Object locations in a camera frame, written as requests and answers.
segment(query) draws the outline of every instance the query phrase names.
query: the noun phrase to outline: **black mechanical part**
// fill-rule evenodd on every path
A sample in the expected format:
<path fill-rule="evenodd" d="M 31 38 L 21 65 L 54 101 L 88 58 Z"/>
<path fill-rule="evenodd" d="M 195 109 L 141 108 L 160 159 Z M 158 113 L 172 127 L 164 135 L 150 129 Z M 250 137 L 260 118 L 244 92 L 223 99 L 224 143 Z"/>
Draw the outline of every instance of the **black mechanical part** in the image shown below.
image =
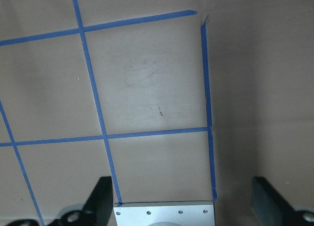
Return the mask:
<path fill-rule="evenodd" d="M 113 209 L 111 177 L 99 178 L 82 210 L 74 210 L 47 226 L 106 226 Z M 39 226 L 31 219 L 16 220 L 7 226 Z"/>
<path fill-rule="evenodd" d="M 314 226 L 314 213 L 295 211 L 264 177 L 254 177 L 252 209 L 262 226 Z"/>

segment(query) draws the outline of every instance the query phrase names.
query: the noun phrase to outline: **metal plate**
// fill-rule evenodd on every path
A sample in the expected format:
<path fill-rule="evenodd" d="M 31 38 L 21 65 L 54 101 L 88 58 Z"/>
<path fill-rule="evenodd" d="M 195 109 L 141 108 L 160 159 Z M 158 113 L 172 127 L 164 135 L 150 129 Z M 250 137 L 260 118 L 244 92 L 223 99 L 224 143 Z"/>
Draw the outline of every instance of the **metal plate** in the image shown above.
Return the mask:
<path fill-rule="evenodd" d="M 118 226 L 215 225 L 212 201 L 126 203 L 113 210 Z"/>

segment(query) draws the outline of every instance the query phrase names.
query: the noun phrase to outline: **black bracket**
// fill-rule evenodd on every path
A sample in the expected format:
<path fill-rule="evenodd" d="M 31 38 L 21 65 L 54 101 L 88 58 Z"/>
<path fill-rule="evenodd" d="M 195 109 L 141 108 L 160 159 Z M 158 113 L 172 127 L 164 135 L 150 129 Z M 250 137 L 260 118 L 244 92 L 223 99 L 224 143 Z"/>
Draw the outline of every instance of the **black bracket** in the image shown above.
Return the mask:
<path fill-rule="evenodd" d="M 314 213 L 295 211 L 264 177 L 254 177 L 252 208 L 262 226 L 314 226 Z"/>
<path fill-rule="evenodd" d="M 74 210 L 47 226 L 106 226 L 113 208 L 111 177 L 101 177 L 82 210 Z M 32 219 L 16 220 L 7 226 L 39 226 Z"/>

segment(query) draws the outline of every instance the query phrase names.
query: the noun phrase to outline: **gray floor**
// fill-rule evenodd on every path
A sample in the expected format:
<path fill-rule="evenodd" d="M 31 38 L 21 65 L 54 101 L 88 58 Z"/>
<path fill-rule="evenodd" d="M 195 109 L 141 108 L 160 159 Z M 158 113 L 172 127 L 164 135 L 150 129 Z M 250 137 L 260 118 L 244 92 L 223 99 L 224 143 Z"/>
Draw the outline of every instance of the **gray floor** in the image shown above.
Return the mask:
<path fill-rule="evenodd" d="M 250 209 L 256 175 L 291 204 L 314 208 L 314 0 L 78 3 L 84 26 L 198 11 L 86 33 L 108 134 L 207 125 L 200 26 L 209 13 L 216 225 L 258 225 Z M 0 10 L 0 41 L 78 27 L 72 0 L 0 0 Z M 15 141 L 102 134 L 79 34 L 1 46 L 0 72 Z M 124 202 L 212 200 L 207 138 L 110 139 Z M 111 175 L 102 140 L 18 148 L 46 223 Z M 0 178 L 0 224 L 37 218 L 12 146 L 0 147 Z"/>

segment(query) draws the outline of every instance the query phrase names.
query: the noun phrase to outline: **blue tape grid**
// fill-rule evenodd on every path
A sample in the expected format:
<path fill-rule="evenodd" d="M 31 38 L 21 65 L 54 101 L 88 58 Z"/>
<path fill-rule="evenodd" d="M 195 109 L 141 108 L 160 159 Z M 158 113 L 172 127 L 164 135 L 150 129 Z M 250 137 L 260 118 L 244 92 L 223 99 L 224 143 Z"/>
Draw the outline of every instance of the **blue tape grid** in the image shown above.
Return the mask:
<path fill-rule="evenodd" d="M 203 71 L 204 71 L 204 86 L 206 97 L 206 113 L 207 113 L 207 126 L 208 126 L 208 145 L 209 145 L 209 164 L 210 164 L 210 179 L 212 198 L 217 201 L 216 192 L 216 177 L 215 177 L 215 164 L 214 164 L 214 146 L 212 137 L 212 121 L 211 121 L 211 103 L 210 103 L 210 87 L 209 87 L 209 64 L 208 64 L 208 51 L 207 51 L 207 33 L 206 22 L 201 27 L 201 40 L 202 40 L 202 56 L 203 56 Z"/>
<path fill-rule="evenodd" d="M 86 136 L 86 137 L 75 137 L 75 138 L 61 138 L 61 139 L 47 139 L 47 140 L 33 140 L 33 141 L 15 142 L 12 131 L 10 129 L 8 120 L 6 118 L 6 115 L 5 115 L 5 112 L 3 109 L 3 106 L 2 106 L 1 101 L 0 101 L 1 114 L 3 117 L 4 123 L 6 125 L 7 131 L 9 133 L 10 140 L 11 140 L 11 143 L 0 143 L 0 147 L 13 146 L 16 157 L 19 161 L 21 171 L 22 171 L 23 176 L 25 178 L 28 190 L 29 190 L 31 198 L 33 200 L 34 206 L 35 206 L 37 214 L 40 218 L 41 224 L 43 226 L 45 225 L 43 218 L 42 218 L 42 215 L 41 215 L 41 212 L 39 210 L 35 195 L 33 193 L 30 182 L 28 180 L 28 177 L 27 177 L 27 174 L 26 174 L 26 171 L 25 171 L 25 168 L 24 168 L 22 159 L 20 157 L 17 146 L 49 144 L 49 143 L 77 142 L 77 141 L 89 141 L 89 140 L 104 140 L 105 148 L 106 148 L 106 152 L 107 152 L 107 156 L 108 156 L 108 160 L 109 160 L 109 164 L 110 164 L 110 169 L 111 169 L 111 173 L 112 173 L 112 178 L 113 178 L 115 190 L 117 193 L 117 198 L 118 198 L 119 203 L 122 204 L 120 189 L 119 189 L 117 176 L 116 176 L 116 172 L 114 169 L 114 163 L 113 163 L 113 159 L 112 159 L 112 155 L 111 155 L 111 151 L 110 151 L 110 146 L 109 146 L 109 141 L 108 141 L 109 139 L 207 131 L 208 135 L 209 135 L 209 159 L 210 159 L 210 175 L 211 175 L 212 193 L 213 193 L 213 199 L 214 199 L 214 201 L 216 201 L 217 200 L 217 193 L 216 193 L 216 189 L 215 189 L 215 171 L 214 171 L 214 159 L 213 159 L 213 140 L 212 140 L 212 131 L 211 131 L 211 107 L 210 107 L 207 39 L 206 39 L 206 26 L 205 26 L 205 24 L 202 25 L 202 27 L 201 27 L 201 36 L 202 36 L 202 53 L 203 53 L 205 95 L 206 95 L 206 99 L 207 99 L 207 105 L 206 105 L 207 122 L 208 122 L 207 127 L 173 129 L 173 130 L 159 130 L 159 131 L 148 131 L 148 132 L 108 135 L 106 132 L 106 128 L 105 128 L 104 116 L 103 116 L 101 106 L 100 106 L 99 95 L 98 95 L 98 91 L 97 91 L 97 86 L 96 86 L 96 82 L 95 82 L 95 77 L 94 77 L 93 68 L 92 68 L 92 64 L 91 64 L 91 60 L 90 60 L 90 55 L 89 55 L 89 51 L 88 51 L 86 37 L 85 37 L 85 32 L 89 32 L 89 31 L 107 29 L 107 28 L 112 28 L 112 27 L 119 27 L 119 26 L 126 26 L 126 25 L 134 25 L 134 24 L 140 24 L 140 23 L 148 23 L 148 22 L 154 22 L 154 21 L 161 21 L 161 20 L 167 20 L 167 19 L 173 19 L 173 18 L 179 18 L 179 17 L 184 17 L 184 16 L 195 15 L 195 14 L 197 14 L 197 12 L 192 11 L 192 10 L 185 10 L 185 11 L 180 11 L 180 12 L 173 12 L 173 13 L 154 15 L 154 16 L 148 16 L 148 17 L 142 17 L 142 18 L 135 18 L 135 19 L 129 19 L 129 20 L 122 20 L 122 21 L 116 21 L 116 22 L 111 22 L 111 23 L 106 23 L 106 24 L 99 24 L 99 25 L 92 25 L 92 26 L 84 27 L 83 23 L 82 23 L 82 18 L 80 15 L 78 0 L 72 0 L 72 1 L 73 1 L 74 9 L 75 9 L 78 28 L 0 41 L 0 46 L 5 46 L 5 45 L 12 45 L 12 44 L 29 42 L 29 41 L 49 39 L 49 38 L 59 37 L 59 36 L 80 34 L 82 46 L 83 46 L 83 51 L 84 51 L 84 55 L 85 55 L 85 59 L 86 59 L 86 65 L 88 68 L 88 73 L 89 73 L 89 77 L 90 77 L 90 81 L 91 81 L 91 85 L 92 85 L 93 95 L 94 95 L 97 113 L 98 113 L 98 117 L 99 117 L 99 122 L 100 122 L 101 130 L 102 130 L 102 135 L 98 135 L 98 136 Z"/>
<path fill-rule="evenodd" d="M 5 124 L 5 127 L 6 127 L 6 130 L 9 134 L 9 137 L 10 137 L 10 140 L 11 140 L 11 144 L 13 146 L 13 149 L 14 149 L 14 152 L 15 152 L 15 155 L 16 155 L 16 158 L 18 159 L 18 162 L 19 162 L 19 165 L 20 165 L 20 169 L 22 171 L 22 174 L 24 176 L 24 179 L 25 179 L 25 182 L 26 182 L 26 185 L 27 185 L 27 188 L 28 188 L 28 191 L 30 193 L 30 196 L 31 196 L 31 199 L 33 200 L 33 203 L 34 203 L 34 206 L 35 206 L 35 209 L 36 209 L 36 212 L 38 214 L 38 217 L 39 217 L 39 220 L 40 220 L 40 223 L 44 226 L 45 225 L 45 222 L 44 222 L 44 219 L 43 219 L 43 216 L 41 215 L 41 212 L 39 210 L 39 207 L 38 207 L 38 204 L 37 204 L 37 201 L 36 201 L 36 197 L 34 195 L 34 192 L 33 192 L 33 189 L 31 188 L 31 185 L 30 185 L 30 182 L 29 182 L 29 179 L 28 179 L 28 176 L 26 174 L 26 170 L 25 170 L 25 167 L 24 167 L 24 164 L 23 164 L 23 161 L 21 159 L 21 156 L 20 156 L 20 152 L 19 152 L 19 149 L 15 143 L 15 140 L 14 140 L 14 137 L 13 137 L 13 133 L 12 133 L 12 130 L 10 128 L 10 125 L 9 125 L 9 121 L 6 117 L 6 114 L 4 112 L 4 108 L 2 106 L 2 103 L 0 101 L 0 112 L 1 112 L 1 115 L 2 115 L 2 118 L 3 118 L 3 121 L 4 121 L 4 124 Z"/>

